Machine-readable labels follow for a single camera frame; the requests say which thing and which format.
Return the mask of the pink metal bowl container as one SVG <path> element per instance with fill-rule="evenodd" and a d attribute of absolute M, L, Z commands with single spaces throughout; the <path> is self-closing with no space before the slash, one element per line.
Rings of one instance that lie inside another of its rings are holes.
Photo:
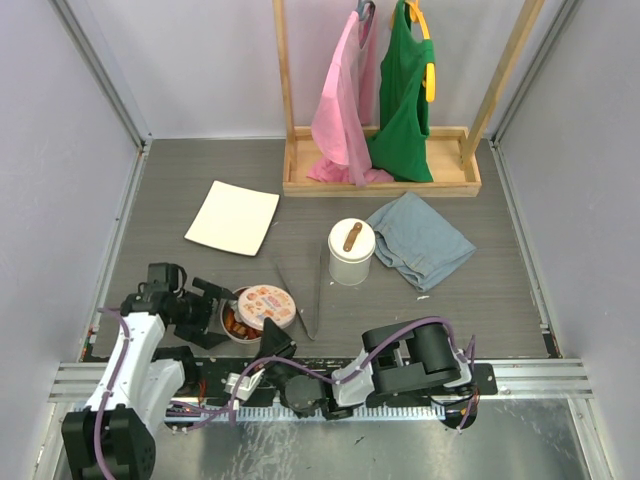
<path fill-rule="evenodd" d="M 260 340 L 267 310 L 263 296 L 267 292 L 266 285 L 244 287 L 235 292 L 236 300 L 223 302 L 221 325 L 232 340 L 243 344 Z"/>

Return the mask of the tall white cylinder container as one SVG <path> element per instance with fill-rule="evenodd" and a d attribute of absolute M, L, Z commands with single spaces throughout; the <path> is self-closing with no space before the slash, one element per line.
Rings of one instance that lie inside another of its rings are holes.
<path fill-rule="evenodd" d="M 333 250 L 329 252 L 329 273 L 335 282 L 344 286 L 356 286 L 367 279 L 373 252 L 356 259 L 349 259 Z"/>

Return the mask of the food pieces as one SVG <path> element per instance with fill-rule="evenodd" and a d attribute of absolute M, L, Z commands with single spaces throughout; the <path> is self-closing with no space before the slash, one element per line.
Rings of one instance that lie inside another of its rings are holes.
<path fill-rule="evenodd" d="M 236 313 L 231 306 L 226 306 L 222 316 L 223 327 L 231 337 L 238 341 L 259 340 L 262 331 L 254 329 L 236 319 Z"/>

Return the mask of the metal tongs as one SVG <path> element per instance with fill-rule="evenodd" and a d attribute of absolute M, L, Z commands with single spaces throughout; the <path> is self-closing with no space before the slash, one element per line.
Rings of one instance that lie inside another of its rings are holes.
<path fill-rule="evenodd" d="M 302 308 L 302 301 L 299 299 L 300 286 L 290 280 L 290 275 L 284 269 L 283 257 L 275 256 L 271 259 L 279 281 L 295 301 L 296 307 L 294 316 L 299 320 L 305 335 L 311 341 L 317 340 L 319 332 L 323 260 L 323 247 L 318 246 L 315 248 L 312 263 L 313 274 L 311 276 L 309 298 L 311 304 Z"/>

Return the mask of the white lid with brown strap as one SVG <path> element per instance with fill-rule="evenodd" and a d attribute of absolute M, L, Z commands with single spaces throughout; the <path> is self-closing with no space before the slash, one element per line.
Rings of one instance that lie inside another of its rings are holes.
<path fill-rule="evenodd" d="M 373 254 L 375 239 L 375 233 L 367 222 L 346 218 L 332 227 L 328 236 L 328 246 L 330 252 L 342 261 L 361 262 Z"/>

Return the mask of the metal lid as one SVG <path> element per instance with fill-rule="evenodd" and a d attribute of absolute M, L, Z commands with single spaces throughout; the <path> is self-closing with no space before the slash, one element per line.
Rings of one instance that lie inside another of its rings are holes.
<path fill-rule="evenodd" d="M 264 329 L 264 322 L 271 319 L 278 327 L 290 325 L 297 312 L 293 297 L 284 289 L 272 285 L 248 287 L 237 300 L 237 318 L 245 325 Z"/>

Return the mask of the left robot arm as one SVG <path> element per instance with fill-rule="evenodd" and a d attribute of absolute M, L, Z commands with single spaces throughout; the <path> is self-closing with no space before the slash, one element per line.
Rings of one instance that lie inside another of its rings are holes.
<path fill-rule="evenodd" d="M 227 336 L 210 331 L 212 316 L 231 290 L 189 279 L 174 263 L 152 263 L 147 277 L 116 310 L 119 333 L 104 373 L 61 433 L 74 479 L 148 479 L 156 461 L 155 434 L 172 397 L 200 384 L 192 346 L 209 350 Z"/>

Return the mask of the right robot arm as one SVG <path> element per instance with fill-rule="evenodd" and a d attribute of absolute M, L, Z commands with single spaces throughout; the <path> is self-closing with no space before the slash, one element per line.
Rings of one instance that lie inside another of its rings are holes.
<path fill-rule="evenodd" d="M 270 322 L 255 365 L 249 370 L 273 386 L 282 404 L 305 418 L 321 411 L 326 420 L 349 418 L 399 397 L 428 399 L 463 424 L 479 389 L 474 378 L 475 341 L 460 349 L 451 322 L 430 316 L 369 330 L 359 355 L 330 374 L 293 360 L 296 347 Z"/>

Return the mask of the blue denim shorts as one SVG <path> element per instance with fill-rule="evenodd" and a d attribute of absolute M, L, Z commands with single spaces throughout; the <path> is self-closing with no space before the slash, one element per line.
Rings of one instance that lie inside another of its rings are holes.
<path fill-rule="evenodd" d="M 445 280 L 476 252 L 473 245 L 413 192 L 383 205 L 368 219 L 374 253 L 419 292 Z"/>

